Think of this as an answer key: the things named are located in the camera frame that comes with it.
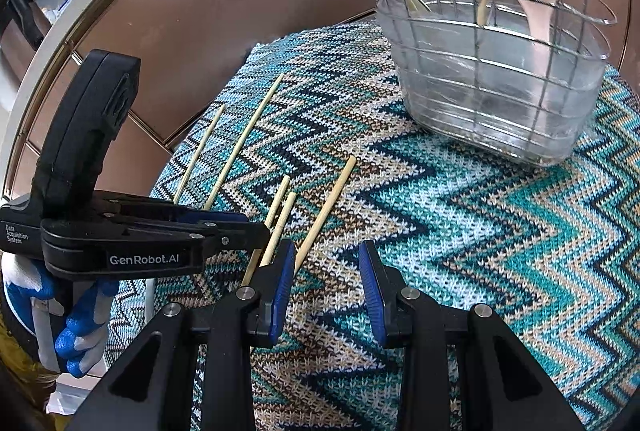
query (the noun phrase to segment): table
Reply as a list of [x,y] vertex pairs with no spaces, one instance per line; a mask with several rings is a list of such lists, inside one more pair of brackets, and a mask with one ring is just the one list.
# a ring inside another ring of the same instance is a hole
[[[201,207],[280,72],[287,77],[214,208],[263,220],[288,173],[299,196],[285,235],[301,242],[350,154],[358,165],[294,281],[279,343],[253,355],[258,429],[395,426],[401,353],[372,339],[357,267],[357,244],[366,238],[408,284],[440,303],[494,306],[586,428],[606,429],[640,381],[640,105],[619,75],[607,70],[574,155],[536,170],[421,130],[404,110],[388,41],[374,23],[308,30],[256,46],[152,195],[173,197],[225,103],[181,198]],[[247,259],[227,252],[203,275],[158,280],[156,310],[169,301],[215,302],[239,286]],[[143,297],[143,281],[123,283],[108,361],[142,327]],[[202,357],[198,377],[196,427]]]

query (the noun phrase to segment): zigzag patterned cloth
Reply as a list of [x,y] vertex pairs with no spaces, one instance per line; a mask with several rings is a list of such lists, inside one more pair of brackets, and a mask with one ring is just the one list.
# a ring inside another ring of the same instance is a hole
[[[357,245],[440,303],[494,306],[589,431],[607,428],[640,382],[640,107],[609,69],[589,135],[548,170],[524,168],[419,128],[401,100],[388,41],[372,22],[259,45],[167,164],[153,196],[172,198],[220,104],[226,112],[181,203],[201,207],[276,76],[287,77],[244,145],[214,208],[263,220],[284,174],[300,243],[350,154],[358,165],[294,281],[285,331],[252,356],[260,430],[391,430],[402,353],[373,341]],[[158,280],[169,301],[214,303],[239,286],[244,253],[206,273]],[[143,324],[142,281],[124,282],[107,360]],[[452,361],[452,381],[456,368]],[[194,387],[199,429],[202,361]],[[456,391],[452,426],[459,427]]]

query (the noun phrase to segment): metal wire rack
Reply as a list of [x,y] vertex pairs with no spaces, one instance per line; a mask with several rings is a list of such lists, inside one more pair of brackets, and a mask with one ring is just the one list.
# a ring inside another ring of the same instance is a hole
[[[530,35],[522,1],[378,0],[377,18],[420,125],[550,166],[590,119],[609,54],[602,27],[617,19],[603,0],[524,0],[552,8],[547,43]],[[540,46],[542,67],[530,56]]]

